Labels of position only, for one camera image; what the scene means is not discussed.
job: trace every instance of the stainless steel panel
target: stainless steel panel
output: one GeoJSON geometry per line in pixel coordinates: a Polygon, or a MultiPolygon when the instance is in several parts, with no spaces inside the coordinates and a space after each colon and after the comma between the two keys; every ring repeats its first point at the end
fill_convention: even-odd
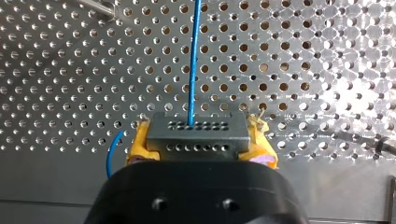
{"type": "MultiPolygon", "coordinates": [[[[116,1],[99,21],[70,1],[0,3],[0,198],[91,203],[106,151],[155,111],[186,116],[191,1],[116,1]]],[[[202,6],[196,113],[266,108],[280,172],[311,217],[384,220],[393,156],[395,3],[202,6]]]]}

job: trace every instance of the hole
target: hole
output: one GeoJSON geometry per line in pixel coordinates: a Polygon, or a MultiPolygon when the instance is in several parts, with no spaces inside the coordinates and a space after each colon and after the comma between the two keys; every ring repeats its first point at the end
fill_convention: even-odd
{"type": "Polygon", "coordinates": [[[257,40],[258,37],[259,37],[259,35],[257,35],[257,34],[250,35],[251,40],[257,40]]]}
{"type": "Polygon", "coordinates": [[[270,27],[270,23],[268,23],[268,21],[262,21],[260,27],[262,28],[262,30],[268,30],[268,28],[270,27]]]}
{"type": "Polygon", "coordinates": [[[185,4],[181,5],[179,9],[181,13],[187,13],[189,11],[189,7],[185,4]]]}
{"type": "Polygon", "coordinates": [[[268,70],[268,64],[262,63],[260,64],[260,71],[265,72],[268,70]]]}
{"type": "Polygon", "coordinates": [[[201,110],[202,110],[202,111],[206,111],[206,110],[208,110],[208,109],[209,109],[209,104],[207,104],[207,103],[201,104],[201,110]]]}
{"type": "Polygon", "coordinates": [[[289,85],[286,84],[286,83],[282,83],[279,86],[279,89],[282,90],[282,91],[286,91],[288,88],[289,88],[289,85]]]}
{"type": "Polygon", "coordinates": [[[225,53],[228,50],[228,46],[227,45],[221,45],[220,46],[220,52],[225,53]]]}
{"type": "Polygon", "coordinates": [[[225,10],[227,10],[227,8],[228,8],[227,3],[225,3],[225,2],[220,3],[219,9],[220,9],[221,11],[225,11],[225,10]]]}
{"type": "Polygon", "coordinates": [[[206,12],[206,11],[207,11],[207,5],[206,5],[206,4],[203,4],[203,5],[202,5],[201,11],[202,11],[202,12],[206,12]]]}
{"type": "Polygon", "coordinates": [[[171,32],[171,29],[169,29],[169,27],[167,27],[167,26],[164,26],[162,28],[162,31],[163,31],[163,35],[169,35],[169,33],[171,32]]]}
{"type": "Polygon", "coordinates": [[[281,69],[282,71],[288,71],[288,70],[289,70],[289,64],[288,64],[288,63],[282,63],[282,64],[280,65],[280,69],[281,69]]]}
{"type": "Polygon", "coordinates": [[[241,23],[239,29],[241,29],[241,31],[246,31],[248,29],[248,24],[245,22],[241,23]]]}
{"type": "Polygon", "coordinates": [[[239,49],[240,49],[242,52],[245,52],[245,51],[248,50],[248,45],[247,45],[247,44],[241,44],[241,45],[239,46],[239,49]]]}
{"type": "Polygon", "coordinates": [[[182,25],[182,26],[180,27],[180,32],[181,32],[183,35],[185,35],[186,33],[189,32],[189,27],[186,26],[186,25],[182,25]]]}
{"type": "Polygon", "coordinates": [[[290,6],[290,1],[283,1],[282,2],[283,7],[289,7],[290,6]]]}
{"type": "Polygon", "coordinates": [[[281,111],[285,111],[288,109],[288,105],[286,105],[285,103],[282,103],[279,105],[279,110],[281,111]]]}
{"type": "Polygon", "coordinates": [[[311,42],[305,41],[303,42],[303,49],[310,49],[311,48],[311,42]]]}
{"type": "Polygon", "coordinates": [[[215,42],[218,41],[218,37],[216,35],[210,36],[210,41],[215,42]]]}
{"type": "Polygon", "coordinates": [[[206,85],[206,84],[205,84],[205,85],[202,85],[202,86],[201,86],[201,91],[202,91],[202,92],[207,92],[207,91],[209,91],[209,86],[206,85]]]}
{"type": "Polygon", "coordinates": [[[305,27],[305,28],[309,28],[309,27],[311,27],[311,25],[312,25],[312,21],[310,21],[310,20],[303,22],[303,27],[305,27]]]}
{"type": "Polygon", "coordinates": [[[164,198],[156,198],[152,202],[151,207],[155,211],[163,211],[168,207],[168,203],[166,202],[166,200],[164,198]]]}
{"type": "Polygon", "coordinates": [[[219,28],[222,32],[226,32],[228,30],[228,25],[223,23],[220,25],[219,28]]]}
{"type": "Polygon", "coordinates": [[[310,7],[312,5],[312,0],[304,0],[304,6],[310,7]]]}
{"type": "Polygon", "coordinates": [[[235,21],[236,19],[238,19],[238,15],[235,13],[231,13],[230,14],[230,20],[235,21]]]}
{"type": "Polygon", "coordinates": [[[305,62],[305,63],[302,63],[302,64],[301,64],[301,68],[302,68],[303,70],[308,70],[310,67],[311,67],[311,64],[310,64],[310,63],[305,62]]]}
{"type": "Polygon", "coordinates": [[[303,82],[300,86],[302,91],[307,91],[309,90],[309,84],[307,82],[303,82]]]}
{"type": "Polygon", "coordinates": [[[230,212],[234,212],[240,209],[239,204],[236,203],[234,200],[232,199],[226,199],[222,202],[222,207],[224,210],[230,211],[230,212]]]}
{"type": "Polygon", "coordinates": [[[202,73],[207,73],[208,70],[209,70],[209,67],[207,65],[202,65],[201,66],[201,72],[202,73]]]}
{"type": "Polygon", "coordinates": [[[248,9],[248,2],[241,2],[239,6],[242,10],[248,9]]]}
{"type": "Polygon", "coordinates": [[[226,84],[221,84],[220,90],[221,90],[222,92],[225,92],[225,91],[228,90],[228,86],[227,86],[226,84]]]}
{"type": "Polygon", "coordinates": [[[260,44],[260,49],[261,50],[268,50],[268,44],[267,43],[260,44]]]}
{"type": "Polygon", "coordinates": [[[143,28],[143,34],[145,35],[151,35],[151,29],[148,27],[143,28]]]}
{"type": "Polygon", "coordinates": [[[286,50],[286,49],[288,49],[288,48],[290,47],[290,44],[289,44],[288,42],[283,42],[283,43],[280,45],[280,47],[281,47],[283,50],[286,50]]]}
{"type": "Polygon", "coordinates": [[[277,80],[277,74],[272,74],[272,75],[270,76],[270,78],[271,78],[271,80],[273,80],[273,81],[277,80]]]}
{"type": "Polygon", "coordinates": [[[201,46],[202,53],[207,53],[208,50],[209,50],[209,48],[206,45],[201,46]]]}
{"type": "Polygon", "coordinates": [[[226,64],[222,64],[222,65],[220,66],[220,71],[221,71],[222,73],[227,72],[227,71],[228,71],[228,66],[227,66],[226,64]]]}
{"type": "Polygon", "coordinates": [[[203,34],[205,34],[205,33],[207,33],[207,25],[202,25],[201,26],[201,33],[203,33],[203,34]]]}
{"type": "Polygon", "coordinates": [[[218,15],[216,15],[216,14],[210,15],[210,20],[216,21],[217,19],[218,19],[218,15]]]}
{"type": "Polygon", "coordinates": [[[241,65],[239,65],[239,71],[241,72],[246,72],[248,70],[248,66],[244,63],[242,63],[241,65]]]}
{"type": "Polygon", "coordinates": [[[282,21],[282,28],[283,29],[288,29],[290,27],[290,22],[289,21],[282,21]]]}
{"type": "Polygon", "coordinates": [[[182,71],[183,73],[189,73],[189,72],[190,72],[190,67],[189,67],[188,65],[184,65],[184,66],[181,68],[181,71],[182,71]]]}
{"type": "Polygon", "coordinates": [[[270,3],[268,0],[262,0],[261,7],[262,8],[268,8],[270,6],[270,3]]]}
{"type": "Polygon", "coordinates": [[[162,14],[168,14],[169,13],[169,7],[168,6],[162,6],[161,7],[161,13],[162,14]]]}
{"type": "Polygon", "coordinates": [[[239,90],[240,90],[240,91],[246,91],[247,89],[248,89],[247,84],[241,84],[241,85],[239,85],[239,90]]]}
{"type": "Polygon", "coordinates": [[[250,18],[253,19],[253,20],[256,20],[257,18],[259,18],[259,13],[257,13],[257,12],[252,12],[252,13],[250,14],[250,18]]]}
{"type": "Polygon", "coordinates": [[[230,35],[230,39],[231,39],[232,41],[235,41],[235,40],[237,39],[237,36],[236,36],[236,35],[230,35]]]}
{"type": "Polygon", "coordinates": [[[260,91],[266,91],[267,85],[265,83],[262,83],[262,84],[260,84],[259,89],[260,89],[260,91]]]}
{"type": "Polygon", "coordinates": [[[147,16],[151,13],[151,10],[149,9],[149,7],[143,7],[142,13],[143,13],[143,15],[147,16]]]}

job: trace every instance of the gray metal block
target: gray metal block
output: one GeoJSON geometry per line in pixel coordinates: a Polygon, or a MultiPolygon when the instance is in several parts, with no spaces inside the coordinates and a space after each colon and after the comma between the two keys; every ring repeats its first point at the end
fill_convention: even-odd
{"type": "Polygon", "coordinates": [[[148,129],[147,146],[159,151],[162,160],[228,160],[248,150],[250,137],[243,113],[230,117],[186,118],[156,113],[148,129]]]}

